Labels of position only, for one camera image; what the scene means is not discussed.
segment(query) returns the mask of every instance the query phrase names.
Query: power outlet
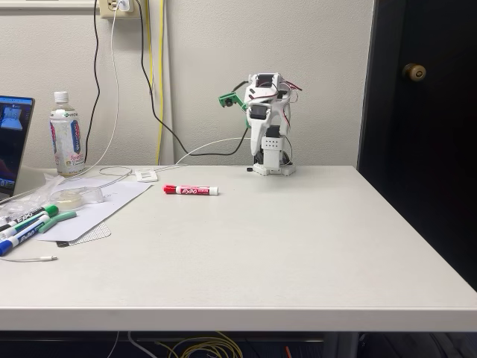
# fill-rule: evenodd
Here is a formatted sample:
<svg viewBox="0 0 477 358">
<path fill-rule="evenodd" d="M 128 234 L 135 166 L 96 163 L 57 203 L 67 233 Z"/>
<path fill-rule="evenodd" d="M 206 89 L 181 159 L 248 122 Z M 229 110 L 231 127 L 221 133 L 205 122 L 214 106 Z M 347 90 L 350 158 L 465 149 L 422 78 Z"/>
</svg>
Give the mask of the power outlet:
<svg viewBox="0 0 477 358">
<path fill-rule="evenodd" d="M 137 6 L 136 0 L 130 0 L 133 5 L 133 11 L 125 12 L 118 10 L 116 19 L 140 19 L 139 6 Z M 118 4 L 118 0 L 99 0 L 99 15 L 102 19 L 113 19 L 114 10 Z"/>
</svg>

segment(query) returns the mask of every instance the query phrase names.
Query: water bottle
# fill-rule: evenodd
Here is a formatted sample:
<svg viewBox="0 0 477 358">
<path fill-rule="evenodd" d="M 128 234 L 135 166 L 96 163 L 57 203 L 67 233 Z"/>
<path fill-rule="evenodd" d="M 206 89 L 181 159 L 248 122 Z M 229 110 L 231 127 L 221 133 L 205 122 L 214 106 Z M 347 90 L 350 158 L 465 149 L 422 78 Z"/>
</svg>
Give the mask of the water bottle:
<svg viewBox="0 0 477 358">
<path fill-rule="evenodd" d="M 54 161 L 59 175 L 68 177 L 84 170 L 78 112 L 69 105 L 67 92 L 55 92 L 56 107 L 50 114 Z"/>
</svg>

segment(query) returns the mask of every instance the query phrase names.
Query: wall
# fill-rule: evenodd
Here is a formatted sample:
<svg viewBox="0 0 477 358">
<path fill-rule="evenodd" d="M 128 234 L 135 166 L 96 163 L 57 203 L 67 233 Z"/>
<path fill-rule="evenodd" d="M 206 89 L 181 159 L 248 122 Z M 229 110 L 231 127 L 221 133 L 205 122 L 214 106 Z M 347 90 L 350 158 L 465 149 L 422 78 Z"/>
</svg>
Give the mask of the wall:
<svg viewBox="0 0 477 358">
<path fill-rule="evenodd" d="M 157 3 L 151 0 L 153 13 Z M 170 120 L 172 110 L 174 129 L 189 150 L 241 136 L 240 110 L 220 107 L 217 97 L 250 73 L 278 71 L 304 88 L 292 105 L 290 140 L 296 162 L 356 164 L 373 0 L 169 0 L 167 12 L 172 108 L 166 98 L 166 118 Z M 155 34 L 157 16 L 152 21 Z M 2 11 L 0 22 L 0 64 L 8 69 L 2 71 L 0 93 L 37 99 L 25 164 L 52 167 L 47 123 L 53 91 L 70 92 L 82 116 L 83 137 L 86 134 L 95 98 L 91 13 Z M 102 154 L 114 122 L 110 30 L 110 21 L 98 20 L 103 91 L 90 140 L 92 161 Z M 158 124 L 139 67 L 139 22 L 118 22 L 116 34 L 122 102 L 116 138 L 103 163 L 153 164 Z M 166 135 L 163 163 L 172 161 L 170 140 Z M 209 148 L 229 151 L 236 144 Z M 182 155 L 176 146 L 176 159 Z M 250 161 L 245 143 L 234 157 L 188 158 L 186 163 Z"/>
<path fill-rule="evenodd" d="M 188 148 L 241 136 L 241 111 L 217 97 L 250 73 L 280 72 L 303 88 L 291 106 L 296 162 L 356 165 L 373 0 L 174 0 L 168 9 L 174 123 Z M 246 144 L 233 161 L 187 163 L 250 163 Z"/>
</svg>

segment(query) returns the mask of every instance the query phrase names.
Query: brass door knob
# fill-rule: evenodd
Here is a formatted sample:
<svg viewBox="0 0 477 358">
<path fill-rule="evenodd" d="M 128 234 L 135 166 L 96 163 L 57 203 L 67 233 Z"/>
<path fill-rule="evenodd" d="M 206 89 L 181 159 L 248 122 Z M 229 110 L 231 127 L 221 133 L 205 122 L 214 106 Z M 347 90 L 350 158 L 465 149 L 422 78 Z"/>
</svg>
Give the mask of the brass door knob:
<svg viewBox="0 0 477 358">
<path fill-rule="evenodd" d="M 413 82 L 422 81 L 426 77 L 426 69 L 424 66 L 416 63 L 409 63 L 402 69 L 402 76 L 409 78 Z"/>
</svg>

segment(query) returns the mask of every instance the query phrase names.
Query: plastic bag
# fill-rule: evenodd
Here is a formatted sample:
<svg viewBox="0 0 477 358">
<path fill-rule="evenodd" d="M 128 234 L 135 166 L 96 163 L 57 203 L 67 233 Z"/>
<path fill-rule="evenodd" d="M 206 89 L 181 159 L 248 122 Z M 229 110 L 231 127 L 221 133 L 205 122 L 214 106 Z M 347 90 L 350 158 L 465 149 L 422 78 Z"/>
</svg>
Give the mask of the plastic bag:
<svg viewBox="0 0 477 358">
<path fill-rule="evenodd" d="M 53 190 L 62 183 L 65 178 L 61 175 L 54 177 L 53 175 L 45 174 L 45 180 L 46 184 L 26 196 L 26 199 L 20 198 L 7 202 L 0 210 L 0 219 L 8 222 L 21 216 L 23 213 L 46 204 Z"/>
</svg>

